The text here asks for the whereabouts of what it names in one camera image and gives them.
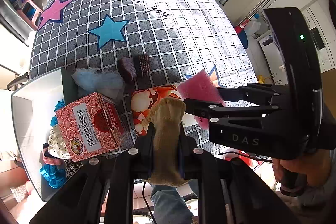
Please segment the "operator right hand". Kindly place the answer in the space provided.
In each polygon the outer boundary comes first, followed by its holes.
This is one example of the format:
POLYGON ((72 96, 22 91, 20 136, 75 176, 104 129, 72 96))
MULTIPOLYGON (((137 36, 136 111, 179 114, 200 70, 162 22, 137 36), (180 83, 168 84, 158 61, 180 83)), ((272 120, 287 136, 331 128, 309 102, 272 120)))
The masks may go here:
POLYGON ((330 151, 320 149, 314 154, 303 155, 294 160, 272 158, 274 177, 281 184, 285 182, 287 172, 306 176, 308 186, 323 186, 331 175, 332 159, 330 151))

